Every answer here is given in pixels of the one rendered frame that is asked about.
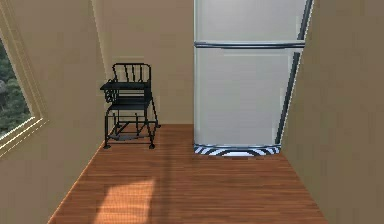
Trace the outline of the white fridge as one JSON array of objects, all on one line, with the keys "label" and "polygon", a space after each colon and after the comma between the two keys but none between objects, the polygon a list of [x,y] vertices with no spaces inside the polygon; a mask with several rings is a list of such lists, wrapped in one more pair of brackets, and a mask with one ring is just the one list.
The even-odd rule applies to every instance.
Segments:
[{"label": "white fridge", "polygon": [[194,0],[194,151],[267,156],[306,0]]}]

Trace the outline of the black high chair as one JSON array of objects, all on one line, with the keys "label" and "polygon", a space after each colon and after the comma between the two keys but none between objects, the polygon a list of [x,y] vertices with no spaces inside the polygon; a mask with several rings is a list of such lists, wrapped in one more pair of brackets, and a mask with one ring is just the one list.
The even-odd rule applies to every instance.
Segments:
[{"label": "black high chair", "polygon": [[119,62],[112,65],[113,77],[100,90],[109,103],[104,115],[104,144],[149,138],[155,148],[155,133],[161,127],[152,93],[152,67],[143,62]]}]

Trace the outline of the beige framed window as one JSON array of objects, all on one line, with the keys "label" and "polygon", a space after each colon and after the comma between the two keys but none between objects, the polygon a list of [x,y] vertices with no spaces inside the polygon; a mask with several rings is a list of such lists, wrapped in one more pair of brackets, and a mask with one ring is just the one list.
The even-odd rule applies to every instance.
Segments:
[{"label": "beige framed window", "polygon": [[0,160],[48,121],[11,0],[0,0]]}]

